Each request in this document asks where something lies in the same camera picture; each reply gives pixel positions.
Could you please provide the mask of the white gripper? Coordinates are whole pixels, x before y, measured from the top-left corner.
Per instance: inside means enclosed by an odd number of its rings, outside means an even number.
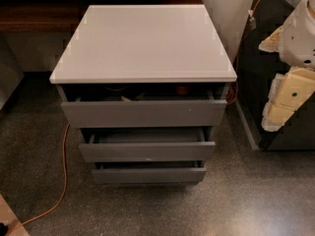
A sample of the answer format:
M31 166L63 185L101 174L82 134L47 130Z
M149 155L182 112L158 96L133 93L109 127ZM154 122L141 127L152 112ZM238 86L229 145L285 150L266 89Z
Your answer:
M276 74L263 110L263 129L276 132L315 92L315 0L301 0L259 49L278 52L283 62L296 66L285 75Z

